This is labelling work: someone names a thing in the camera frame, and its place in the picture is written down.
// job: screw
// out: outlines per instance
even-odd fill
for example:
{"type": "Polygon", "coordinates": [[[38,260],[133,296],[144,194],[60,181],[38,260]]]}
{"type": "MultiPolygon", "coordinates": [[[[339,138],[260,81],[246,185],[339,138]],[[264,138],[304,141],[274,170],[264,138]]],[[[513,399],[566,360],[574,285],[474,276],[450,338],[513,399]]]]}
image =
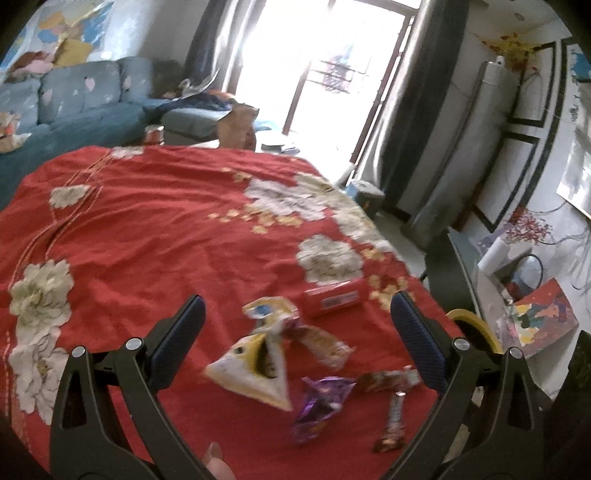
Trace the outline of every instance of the screw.
{"type": "Polygon", "coordinates": [[[141,346],[141,338],[130,338],[129,340],[127,340],[127,342],[125,342],[125,348],[127,348],[127,350],[137,350],[141,346]]]}
{"type": "Polygon", "coordinates": [[[509,353],[513,358],[523,358],[523,352],[516,346],[512,346],[511,348],[509,348],[509,353]]]}
{"type": "Polygon", "coordinates": [[[72,350],[72,356],[74,358],[78,358],[84,355],[84,352],[86,352],[86,348],[84,348],[83,346],[77,346],[72,350]]]}
{"type": "Polygon", "coordinates": [[[457,338],[454,340],[453,344],[458,350],[462,350],[464,352],[470,348],[470,342],[468,342],[468,340],[465,338],[457,338]]]}

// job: bed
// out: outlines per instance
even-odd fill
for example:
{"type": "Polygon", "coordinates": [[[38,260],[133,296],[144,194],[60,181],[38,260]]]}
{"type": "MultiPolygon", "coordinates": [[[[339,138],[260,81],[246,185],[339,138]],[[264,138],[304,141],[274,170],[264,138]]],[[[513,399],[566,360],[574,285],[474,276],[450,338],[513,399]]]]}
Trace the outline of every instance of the bed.
{"type": "MultiPolygon", "coordinates": [[[[86,147],[28,175],[0,212],[0,407],[48,468],[57,385],[67,353],[118,348],[201,295],[207,320],[159,399],[196,455],[212,441],[241,480],[379,478],[399,452],[374,454],[388,392],[349,398],[313,442],[290,427],[302,377],[332,372],[298,344],[285,356],[294,411],[220,388],[202,371],[253,328],[242,306],[264,296],[296,305],[304,290],[363,277],[368,301],[315,320],[354,346],[338,375],[411,363],[389,301],[407,290],[423,313],[459,332],[357,205],[306,161],[238,150],[86,147]]],[[[113,391],[134,452],[149,458],[113,391]]],[[[436,395],[407,396],[411,438],[436,395]]]]}

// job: sofa cushion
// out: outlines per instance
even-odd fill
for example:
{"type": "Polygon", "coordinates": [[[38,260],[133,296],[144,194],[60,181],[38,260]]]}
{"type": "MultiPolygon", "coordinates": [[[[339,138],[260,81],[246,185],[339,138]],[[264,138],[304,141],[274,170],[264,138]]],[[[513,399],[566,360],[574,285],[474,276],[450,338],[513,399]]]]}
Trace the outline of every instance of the sofa cushion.
{"type": "Polygon", "coordinates": [[[183,67],[175,60],[154,60],[152,70],[152,96],[156,98],[175,90],[184,79],[183,67]]]}
{"type": "Polygon", "coordinates": [[[87,145],[115,147],[141,139],[147,116],[141,105],[103,105],[50,125],[64,151],[87,145]]]}
{"type": "Polygon", "coordinates": [[[38,125],[22,148],[0,155],[0,210],[21,180],[58,155],[87,145],[115,147],[141,138],[147,117],[141,105],[103,105],[50,125],[38,125]]]}
{"type": "Polygon", "coordinates": [[[121,68],[121,101],[141,103],[152,93],[152,62],[142,57],[117,62],[121,68]]]}
{"type": "Polygon", "coordinates": [[[119,66],[91,61],[50,71],[41,79],[39,123],[49,124],[121,97],[119,66]]]}
{"type": "Polygon", "coordinates": [[[56,156],[57,147],[49,125],[37,125],[21,148],[0,155],[0,210],[8,205],[26,175],[56,156]]]}
{"type": "MultiPolygon", "coordinates": [[[[209,140],[217,137],[217,121],[229,112],[215,112],[203,108],[178,108],[162,116],[161,123],[166,130],[194,138],[195,140],[209,140]]],[[[265,121],[255,120],[255,132],[271,130],[265,121]]]]}
{"type": "Polygon", "coordinates": [[[0,112],[14,112],[21,116],[17,133],[29,133],[37,126],[40,82],[28,79],[0,86],[0,112]]]}

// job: tile floor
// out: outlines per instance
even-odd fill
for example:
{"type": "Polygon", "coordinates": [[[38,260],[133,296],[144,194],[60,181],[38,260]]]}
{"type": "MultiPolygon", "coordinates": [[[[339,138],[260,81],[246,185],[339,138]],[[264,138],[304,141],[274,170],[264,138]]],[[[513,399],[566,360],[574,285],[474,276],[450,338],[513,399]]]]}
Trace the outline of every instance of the tile floor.
{"type": "Polygon", "coordinates": [[[378,212],[374,223],[382,235],[397,251],[397,257],[406,263],[411,275],[419,277],[425,270],[425,254],[400,231],[403,223],[395,216],[378,212]]]}

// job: dark curtain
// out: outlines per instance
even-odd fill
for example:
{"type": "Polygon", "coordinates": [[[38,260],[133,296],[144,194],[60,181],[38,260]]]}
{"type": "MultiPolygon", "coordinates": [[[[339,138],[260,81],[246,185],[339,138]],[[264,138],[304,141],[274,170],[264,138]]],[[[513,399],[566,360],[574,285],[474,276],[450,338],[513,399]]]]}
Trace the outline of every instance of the dark curtain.
{"type": "Polygon", "coordinates": [[[404,193],[447,95],[462,45],[469,0],[438,0],[382,154],[380,188],[393,209],[404,193]]]}
{"type": "Polygon", "coordinates": [[[199,22],[185,62],[191,85],[207,88],[220,70],[238,0],[210,0],[199,22]]]}

